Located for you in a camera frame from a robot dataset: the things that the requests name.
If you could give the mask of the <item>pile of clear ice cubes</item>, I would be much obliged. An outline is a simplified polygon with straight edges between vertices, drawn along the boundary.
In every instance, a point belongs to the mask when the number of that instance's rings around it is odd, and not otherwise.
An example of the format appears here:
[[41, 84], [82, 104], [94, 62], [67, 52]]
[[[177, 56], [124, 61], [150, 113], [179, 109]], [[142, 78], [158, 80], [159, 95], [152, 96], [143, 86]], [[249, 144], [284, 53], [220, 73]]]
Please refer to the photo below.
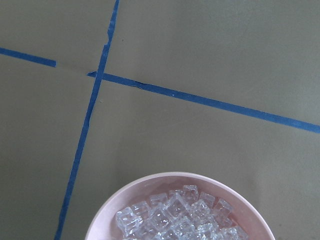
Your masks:
[[150, 195], [115, 214], [124, 240], [247, 240], [225, 199], [197, 185]]

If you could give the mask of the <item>pink plastic bowl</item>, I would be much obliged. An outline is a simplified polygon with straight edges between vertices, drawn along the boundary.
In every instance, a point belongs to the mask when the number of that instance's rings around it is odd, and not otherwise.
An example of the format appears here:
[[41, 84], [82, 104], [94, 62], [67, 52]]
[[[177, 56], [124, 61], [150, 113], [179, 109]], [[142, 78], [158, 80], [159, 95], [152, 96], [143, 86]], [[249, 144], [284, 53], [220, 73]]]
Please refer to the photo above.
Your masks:
[[202, 192], [221, 197], [233, 206], [231, 217], [251, 240], [273, 240], [275, 237], [260, 213], [239, 193], [206, 176], [189, 172], [162, 172], [144, 176], [115, 192], [93, 218], [85, 238], [87, 240], [118, 240], [121, 230], [115, 214], [125, 207], [146, 200], [150, 195], [196, 185]]

